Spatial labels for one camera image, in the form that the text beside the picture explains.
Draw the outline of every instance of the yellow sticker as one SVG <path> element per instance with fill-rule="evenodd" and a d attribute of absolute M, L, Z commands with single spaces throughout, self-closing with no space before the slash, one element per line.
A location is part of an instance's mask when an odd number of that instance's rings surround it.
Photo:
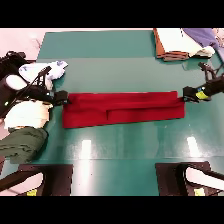
<path fill-rule="evenodd" d="M 194 189 L 195 196 L 205 196 L 204 188 Z"/>
<path fill-rule="evenodd" d="M 203 91 L 200 91 L 200 92 L 196 93 L 196 96 L 200 100 L 204 100 L 204 99 L 208 98 L 208 96 L 206 96 Z"/>
<path fill-rule="evenodd" d="M 37 189 L 27 192 L 27 196 L 37 196 Z"/>

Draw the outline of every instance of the dark green cloth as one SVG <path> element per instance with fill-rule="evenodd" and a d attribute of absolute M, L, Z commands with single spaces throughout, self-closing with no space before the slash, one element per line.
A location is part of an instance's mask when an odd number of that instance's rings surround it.
<path fill-rule="evenodd" d="M 0 141 L 0 156 L 9 157 L 12 164 L 29 162 L 41 149 L 47 136 L 42 128 L 25 127 L 13 131 Z"/>

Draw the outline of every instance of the red object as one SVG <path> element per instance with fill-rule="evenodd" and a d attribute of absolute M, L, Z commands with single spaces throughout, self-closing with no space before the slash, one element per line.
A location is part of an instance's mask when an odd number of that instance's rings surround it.
<path fill-rule="evenodd" d="M 177 92 L 71 93 L 64 105 L 63 128 L 184 118 Z"/>

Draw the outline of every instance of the folded red towel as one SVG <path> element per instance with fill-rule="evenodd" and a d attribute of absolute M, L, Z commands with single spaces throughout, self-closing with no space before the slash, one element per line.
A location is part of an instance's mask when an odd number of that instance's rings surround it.
<path fill-rule="evenodd" d="M 63 128 L 184 118 L 177 92 L 71 93 L 64 105 Z"/>

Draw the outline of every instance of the blue cloth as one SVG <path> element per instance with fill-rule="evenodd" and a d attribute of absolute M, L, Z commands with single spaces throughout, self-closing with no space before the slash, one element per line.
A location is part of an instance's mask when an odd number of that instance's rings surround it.
<path fill-rule="evenodd" d="M 211 46 L 216 50 L 219 49 L 219 43 L 215 39 L 212 28 L 183 28 L 183 30 L 202 47 Z"/>

